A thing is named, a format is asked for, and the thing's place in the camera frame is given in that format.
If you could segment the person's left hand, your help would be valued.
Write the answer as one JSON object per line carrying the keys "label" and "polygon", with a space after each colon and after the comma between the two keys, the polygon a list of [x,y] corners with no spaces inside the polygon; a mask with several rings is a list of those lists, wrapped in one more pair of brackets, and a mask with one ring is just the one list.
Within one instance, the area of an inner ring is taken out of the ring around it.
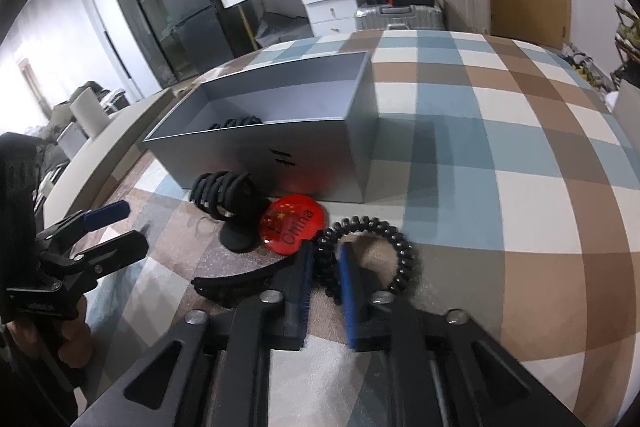
{"label": "person's left hand", "polygon": [[[77,303],[77,317],[61,324],[60,336],[64,339],[58,349],[58,359],[72,369],[83,369],[92,357],[91,329],[86,322],[87,298],[82,296]],[[14,343],[24,355],[36,359],[43,343],[39,340],[36,326],[29,321],[13,321],[6,325]]]}

